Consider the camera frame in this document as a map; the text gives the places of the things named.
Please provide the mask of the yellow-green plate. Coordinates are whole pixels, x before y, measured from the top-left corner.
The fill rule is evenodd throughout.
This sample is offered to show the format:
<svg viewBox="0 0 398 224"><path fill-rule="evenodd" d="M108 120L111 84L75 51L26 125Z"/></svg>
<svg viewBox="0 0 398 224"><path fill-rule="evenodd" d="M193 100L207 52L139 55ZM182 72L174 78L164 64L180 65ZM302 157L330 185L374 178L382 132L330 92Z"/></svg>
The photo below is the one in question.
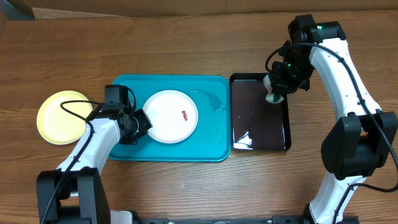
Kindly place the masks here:
<svg viewBox="0 0 398 224"><path fill-rule="evenodd" d="M37 114L37 129L49 143L66 145L79 140L86 129L85 122L64 111L60 104L64 101L87 100L83 94L65 90L55 93L45 100Z"/></svg>

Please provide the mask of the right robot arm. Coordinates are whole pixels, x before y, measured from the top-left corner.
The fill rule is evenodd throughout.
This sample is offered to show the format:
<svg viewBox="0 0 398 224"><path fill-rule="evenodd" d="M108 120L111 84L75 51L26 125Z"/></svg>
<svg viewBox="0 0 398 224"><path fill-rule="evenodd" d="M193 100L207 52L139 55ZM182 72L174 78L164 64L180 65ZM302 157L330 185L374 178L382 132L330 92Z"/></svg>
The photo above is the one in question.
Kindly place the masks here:
<svg viewBox="0 0 398 224"><path fill-rule="evenodd" d="M266 100L280 103L288 94L310 88L317 72L333 106L336 123L322 143L326 173L315 198L299 223L357 223L343 213L356 189L395 156L392 142L397 116L384 112L364 86L351 59L346 35L339 22L314 21L297 16L288 26L289 40L275 53L281 61L266 60L263 82Z"/></svg>

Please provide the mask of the white pink plate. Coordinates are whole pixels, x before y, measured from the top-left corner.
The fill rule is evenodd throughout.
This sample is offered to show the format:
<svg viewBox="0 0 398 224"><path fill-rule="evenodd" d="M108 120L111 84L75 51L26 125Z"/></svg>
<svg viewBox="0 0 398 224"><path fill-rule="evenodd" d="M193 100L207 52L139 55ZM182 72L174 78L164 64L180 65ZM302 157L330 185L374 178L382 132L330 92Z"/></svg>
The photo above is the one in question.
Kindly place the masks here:
<svg viewBox="0 0 398 224"><path fill-rule="evenodd" d="M198 124L198 108L186 94L164 90L152 95L144 104L152 127L149 136L161 143L174 144L193 134Z"/></svg>

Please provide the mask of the green and yellow sponge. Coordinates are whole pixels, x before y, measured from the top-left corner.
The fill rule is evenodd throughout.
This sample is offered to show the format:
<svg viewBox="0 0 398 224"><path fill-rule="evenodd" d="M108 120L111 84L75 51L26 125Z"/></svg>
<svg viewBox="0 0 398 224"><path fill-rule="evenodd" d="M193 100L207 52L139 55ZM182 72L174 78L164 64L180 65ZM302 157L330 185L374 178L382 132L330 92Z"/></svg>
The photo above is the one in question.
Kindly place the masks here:
<svg viewBox="0 0 398 224"><path fill-rule="evenodd" d="M280 94L273 93L271 87L271 79L269 75L266 75L263 79L264 86L267 90L266 101L273 104L278 104L284 101L284 97Z"/></svg>

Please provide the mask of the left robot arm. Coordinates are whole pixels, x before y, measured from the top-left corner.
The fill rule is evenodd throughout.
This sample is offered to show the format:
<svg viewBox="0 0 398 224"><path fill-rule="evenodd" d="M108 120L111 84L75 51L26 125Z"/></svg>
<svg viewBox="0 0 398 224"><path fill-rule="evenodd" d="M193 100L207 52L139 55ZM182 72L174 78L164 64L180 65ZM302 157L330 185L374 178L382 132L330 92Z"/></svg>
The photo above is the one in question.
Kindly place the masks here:
<svg viewBox="0 0 398 224"><path fill-rule="evenodd" d="M41 223L137 223L132 211L111 210L101 172L112 148L137 144L152 127L134 92L107 85L104 102L85 118L86 129L71 154L36 180Z"/></svg>

